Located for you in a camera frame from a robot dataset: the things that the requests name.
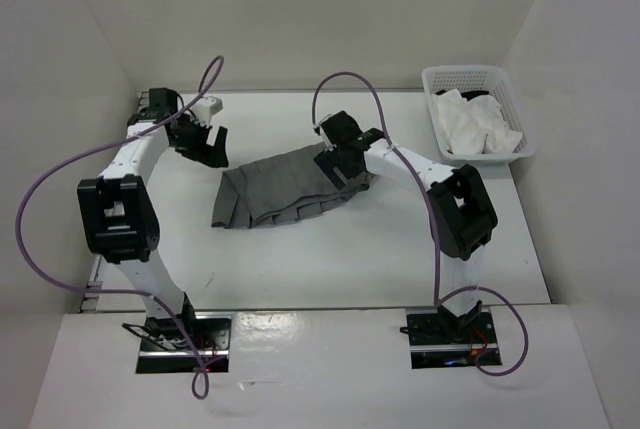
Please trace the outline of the grey pleated skirt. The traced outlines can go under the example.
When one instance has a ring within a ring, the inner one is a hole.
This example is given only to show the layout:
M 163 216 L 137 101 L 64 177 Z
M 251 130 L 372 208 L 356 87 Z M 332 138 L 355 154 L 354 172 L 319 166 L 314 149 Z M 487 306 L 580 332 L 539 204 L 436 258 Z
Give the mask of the grey pleated skirt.
M 292 224 L 335 209 L 369 189 L 371 174 L 336 188 L 314 162 L 323 148 L 322 143 L 308 145 L 225 171 L 211 226 L 254 229 Z

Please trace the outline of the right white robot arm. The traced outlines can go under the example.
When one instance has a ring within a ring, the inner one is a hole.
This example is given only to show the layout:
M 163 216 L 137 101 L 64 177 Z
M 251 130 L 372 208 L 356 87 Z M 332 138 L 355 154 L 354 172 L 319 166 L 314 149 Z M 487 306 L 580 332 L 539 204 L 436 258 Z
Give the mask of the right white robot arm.
M 438 330 L 459 342 L 473 329 L 482 302 L 477 281 L 498 219 L 478 170 L 437 163 L 396 145 L 377 128 L 361 130 L 344 111 L 314 127 L 325 148 L 314 161 L 339 189 L 361 175 L 388 179 L 427 205 L 434 242 Z

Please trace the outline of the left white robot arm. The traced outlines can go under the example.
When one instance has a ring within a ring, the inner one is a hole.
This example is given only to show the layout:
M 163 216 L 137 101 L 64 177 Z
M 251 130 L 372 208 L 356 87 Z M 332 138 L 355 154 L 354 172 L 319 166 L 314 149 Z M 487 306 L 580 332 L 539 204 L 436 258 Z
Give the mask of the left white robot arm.
M 78 184 L 77 196 L 90 251 L 143 292 L 147 333 L 184 349 L 198 339 L 199 324 L 158 253 L 160 223 L 146 184 L 169 148 L 207 167 L 228 167 L 228 131 L 221 127 L 215 140 L 208 140 L 211 119 L 223 108 L 219 98 L 206 96 L 182 110 L 176 91 L 154 88 L 145 100 L 127 121 L 127 143 L 97 178 Z

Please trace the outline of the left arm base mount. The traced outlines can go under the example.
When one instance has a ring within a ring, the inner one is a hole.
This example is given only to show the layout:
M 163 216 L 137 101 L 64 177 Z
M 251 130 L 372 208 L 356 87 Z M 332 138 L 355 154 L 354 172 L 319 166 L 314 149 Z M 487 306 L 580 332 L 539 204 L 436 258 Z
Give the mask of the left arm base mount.
M 209 373 L 227 373 L 232 319 L 229 315 L 196 315 L 191 340 Z M 121 327 L 140 341 L 137 374 L 194 373 L 199 364 L 184 335 L 173 321 L 147 318 L 143 324 L 123 323 Z

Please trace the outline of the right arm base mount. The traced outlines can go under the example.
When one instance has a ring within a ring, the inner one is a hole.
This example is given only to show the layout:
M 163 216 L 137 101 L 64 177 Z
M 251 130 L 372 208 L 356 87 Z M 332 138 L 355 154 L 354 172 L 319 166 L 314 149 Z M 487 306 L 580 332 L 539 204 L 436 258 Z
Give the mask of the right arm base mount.
M 399 331 L 408 338 L 412 369 L 472 367 L 477 356 L 481 366 L 502 365 L 488 310 L 483 310 L 458 336 L 445 334 L 435 310 L 407 312 Z

